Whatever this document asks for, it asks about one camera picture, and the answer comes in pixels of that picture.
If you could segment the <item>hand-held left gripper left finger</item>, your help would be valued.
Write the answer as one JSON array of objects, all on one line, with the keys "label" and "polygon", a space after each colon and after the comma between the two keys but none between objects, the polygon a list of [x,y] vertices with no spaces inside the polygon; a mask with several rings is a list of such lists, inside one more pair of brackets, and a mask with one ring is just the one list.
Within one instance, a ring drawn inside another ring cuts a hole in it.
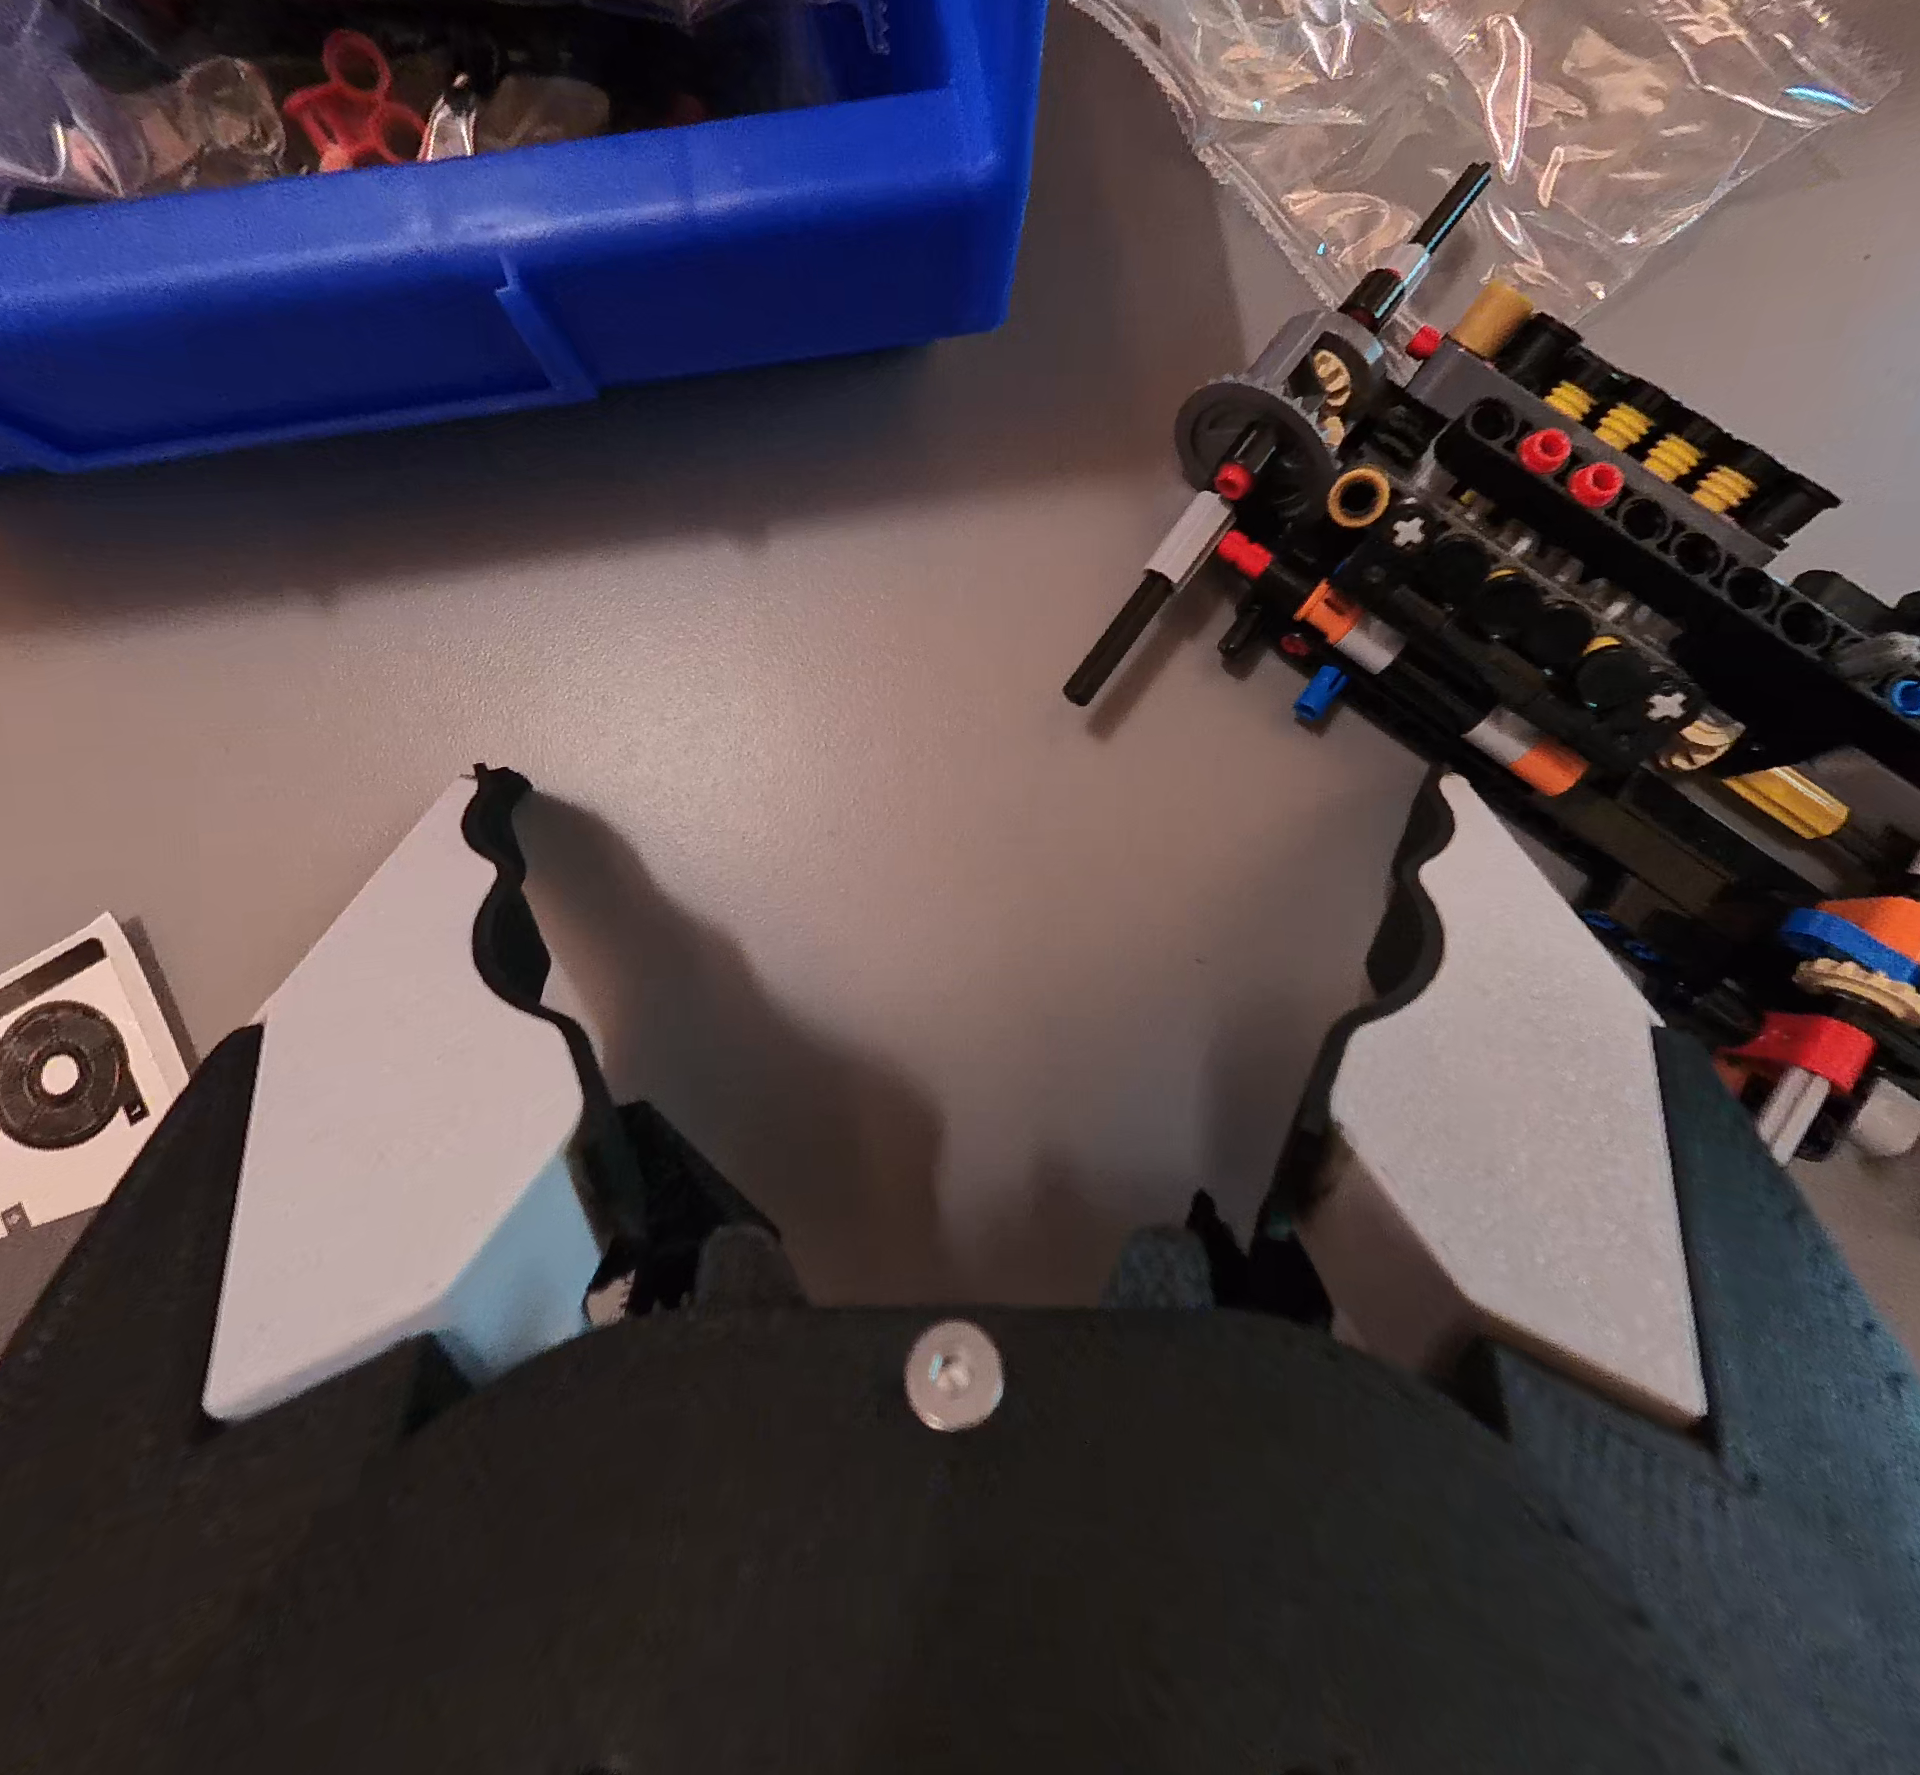
[{"label": "hand-held left gripper left finger", "polygon": [[204,1410],[241,1423],[411,1343],[471,1384],[586,1338],[644,1187],[514,821],[446,790],[262,1007]]}]

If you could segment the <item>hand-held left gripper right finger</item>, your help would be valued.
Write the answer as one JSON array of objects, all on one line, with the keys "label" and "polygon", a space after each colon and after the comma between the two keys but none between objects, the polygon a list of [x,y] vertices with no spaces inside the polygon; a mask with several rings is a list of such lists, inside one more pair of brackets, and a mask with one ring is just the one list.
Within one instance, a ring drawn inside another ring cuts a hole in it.
[{"label": "hand-held left gripper right finger", "polygon": [[1500,1347],[1700,1426],[1658,1019],[1460,773],[1414,798],[1366,977],[1262,1208],[1332,1319],[1438,1382]]}]

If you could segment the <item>black technic brick assembly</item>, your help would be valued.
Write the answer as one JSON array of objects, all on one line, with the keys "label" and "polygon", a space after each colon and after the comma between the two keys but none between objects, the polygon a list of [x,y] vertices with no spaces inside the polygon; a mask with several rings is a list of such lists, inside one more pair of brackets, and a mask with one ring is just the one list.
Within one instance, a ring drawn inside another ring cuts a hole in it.
[{"label": "black technic brick assembly", "polygon": [[1836,498],[1488,280],[1399,340],[1468,163],[1327,311],[1174,423],[1187,507],[1063,686],[1091,705],[1207,569],[1271,650],[1582,873],[1779,1163],[1916,1151],[1916,596],[1781,581]]}]

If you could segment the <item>black and white printed card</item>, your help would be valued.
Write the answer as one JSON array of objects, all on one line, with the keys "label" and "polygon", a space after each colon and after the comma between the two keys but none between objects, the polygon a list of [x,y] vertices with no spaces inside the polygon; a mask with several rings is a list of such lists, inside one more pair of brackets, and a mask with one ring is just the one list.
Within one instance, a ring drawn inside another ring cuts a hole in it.
[{"label": "black and white printed card", "polygon": [[103,1205],[189,1064],[110,915],[2,974],[3,1240]]}]

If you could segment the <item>clear empty plastic bag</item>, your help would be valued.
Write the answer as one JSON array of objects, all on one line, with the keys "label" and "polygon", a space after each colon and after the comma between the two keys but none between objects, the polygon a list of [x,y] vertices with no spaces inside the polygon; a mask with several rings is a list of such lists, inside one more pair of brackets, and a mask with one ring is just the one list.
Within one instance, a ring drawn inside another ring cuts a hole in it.
[{"label": "clear empty plastic bag", "polygon": [[1421,282],[1576,324],[1899,70],[1822,0],[1070,0],[1321,302],[1485,195]]}]

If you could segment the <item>blue plastic bin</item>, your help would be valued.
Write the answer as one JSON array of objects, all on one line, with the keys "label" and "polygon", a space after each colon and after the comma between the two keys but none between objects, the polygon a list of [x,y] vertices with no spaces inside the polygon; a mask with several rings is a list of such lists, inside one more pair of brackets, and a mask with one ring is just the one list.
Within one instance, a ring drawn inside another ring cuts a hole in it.
[{"label": "blue plastic bin", "polygon": [[877,93],[3,220],[3,472],[557,410],[995,329],[1048,0],[889,0]]}]

